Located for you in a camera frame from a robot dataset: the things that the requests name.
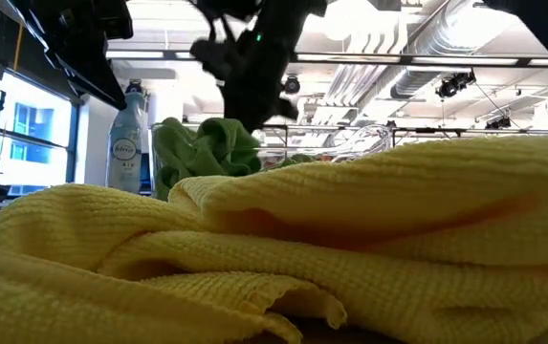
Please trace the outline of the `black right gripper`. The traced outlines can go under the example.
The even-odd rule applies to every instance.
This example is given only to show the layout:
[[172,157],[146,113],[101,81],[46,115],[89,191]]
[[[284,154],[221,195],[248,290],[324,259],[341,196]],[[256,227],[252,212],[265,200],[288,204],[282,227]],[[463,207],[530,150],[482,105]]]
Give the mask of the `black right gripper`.
[[[190,0],[209,25],[206,39],[192,43],[190,54],[222,83],[224,118],[249,132],[262,123],[261,92],[277,96],[295,54],[308,15],[323,16],[326,0]],[[287,98],[266,98],[266,119],[297,120]]]

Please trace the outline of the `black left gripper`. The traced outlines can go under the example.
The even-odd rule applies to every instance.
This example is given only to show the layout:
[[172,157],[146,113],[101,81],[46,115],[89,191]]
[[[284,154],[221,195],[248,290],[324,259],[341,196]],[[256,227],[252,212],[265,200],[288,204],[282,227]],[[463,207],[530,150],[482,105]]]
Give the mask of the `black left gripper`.
[[[29,23],[52,51],[85,44],[92,34],[104,41],[133,36],[127,0],[29,0]],[[56,57],[77,94],[126,108],[124,92],[102,51],[78,47]]]

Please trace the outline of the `yellow microfiber towel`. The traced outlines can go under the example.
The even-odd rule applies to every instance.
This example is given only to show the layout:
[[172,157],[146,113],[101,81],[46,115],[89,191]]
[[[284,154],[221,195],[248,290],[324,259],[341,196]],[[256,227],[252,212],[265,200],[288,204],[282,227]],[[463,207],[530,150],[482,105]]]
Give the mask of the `yellow microfiber towel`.
[[0,210],[0,344],[405,344],[548,333],[548,137],[192,177],[166,201],[64,184]]

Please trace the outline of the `light blue spray bottle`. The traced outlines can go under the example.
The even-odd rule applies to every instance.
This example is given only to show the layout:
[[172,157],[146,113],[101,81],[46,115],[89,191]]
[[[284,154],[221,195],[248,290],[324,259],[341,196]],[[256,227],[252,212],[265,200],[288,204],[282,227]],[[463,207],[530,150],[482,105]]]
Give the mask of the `light blue spray bottle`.
[[109,131],[106,179],[107,187],[139,194],[142,165],[143,94],[125,94],[127,107],[118,111]]

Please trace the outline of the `large window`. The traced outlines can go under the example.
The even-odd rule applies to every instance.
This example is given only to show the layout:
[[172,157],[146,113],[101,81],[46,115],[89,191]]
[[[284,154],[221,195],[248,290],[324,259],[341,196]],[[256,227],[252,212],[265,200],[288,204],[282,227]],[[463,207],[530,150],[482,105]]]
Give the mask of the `large window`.
[[77,130],[77,106],[38,85],[3,74],[6,95],[0,121],[3,140],[0,185],[17,197],[70,182]]

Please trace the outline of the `clear plastic basket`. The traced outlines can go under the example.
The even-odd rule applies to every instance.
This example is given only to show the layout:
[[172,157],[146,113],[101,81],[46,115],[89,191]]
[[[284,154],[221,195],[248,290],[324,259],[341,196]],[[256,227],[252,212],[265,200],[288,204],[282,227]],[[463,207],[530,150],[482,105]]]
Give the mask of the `clear plastic basket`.
[[392,146],[381,125],[357,129],[279,125],[251,133],[235,119],[184,124],[175,118],[149,130],[152,197],[168,199],[174,184],[200,176],[241,177],[311,161],[352,161]]

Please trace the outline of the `overhead light bar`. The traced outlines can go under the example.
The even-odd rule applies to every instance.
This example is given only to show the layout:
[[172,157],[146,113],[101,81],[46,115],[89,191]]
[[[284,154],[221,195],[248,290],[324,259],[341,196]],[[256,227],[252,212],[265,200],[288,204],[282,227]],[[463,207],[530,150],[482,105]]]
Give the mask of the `overhead light bar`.
[[[194,61],[189,51],[113,50],[106,57],[117,60]],[[548,69],[548,57],[488,55],[411,55],[411,54],[348,54],[294,53],[291,63],[399,65],[425,67],[537,68]]]

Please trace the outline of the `black ceiling spotlight cluster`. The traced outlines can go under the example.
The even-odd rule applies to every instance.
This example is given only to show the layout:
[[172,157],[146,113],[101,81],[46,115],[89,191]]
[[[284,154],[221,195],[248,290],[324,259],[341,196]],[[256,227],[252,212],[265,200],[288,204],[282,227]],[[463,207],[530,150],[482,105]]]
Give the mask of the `black ceiling spotlight cluster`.
[[487,121],[485,125],[486,130],[500,130],[500,129],[507,129],[512,126],[512,121],[509,117],[502,116],[502,117],[496,117],[491,118]]
[[475,81],[476,77],[473,71],[456,73],[452,77],[443,79],[441,84],[435,89],[435,94],[439,98],[454,97]]

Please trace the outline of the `black background frame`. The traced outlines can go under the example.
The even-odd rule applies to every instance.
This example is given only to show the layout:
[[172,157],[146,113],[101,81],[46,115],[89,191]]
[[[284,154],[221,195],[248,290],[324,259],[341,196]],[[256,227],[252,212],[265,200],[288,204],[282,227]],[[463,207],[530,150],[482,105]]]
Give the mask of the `black background frame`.
[[257,129],[253,136],[266,146],[333,147],[351,141],[390,141],[392,144],[409,139],[457,140],[477,137],[548,137],[547,129],[472,129],[441,127],[389,127],[385,125],[315,126],[269,124]]

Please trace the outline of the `silver ventilation duct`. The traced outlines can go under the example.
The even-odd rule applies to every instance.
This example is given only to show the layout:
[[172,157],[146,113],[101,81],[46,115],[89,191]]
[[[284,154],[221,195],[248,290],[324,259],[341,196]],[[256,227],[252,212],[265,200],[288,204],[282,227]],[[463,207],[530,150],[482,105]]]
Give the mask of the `silver ventilation duct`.
[[418,55],[472,55],[517,21],[505,11],[481,5],[479,0],[449,0],[408,52]]

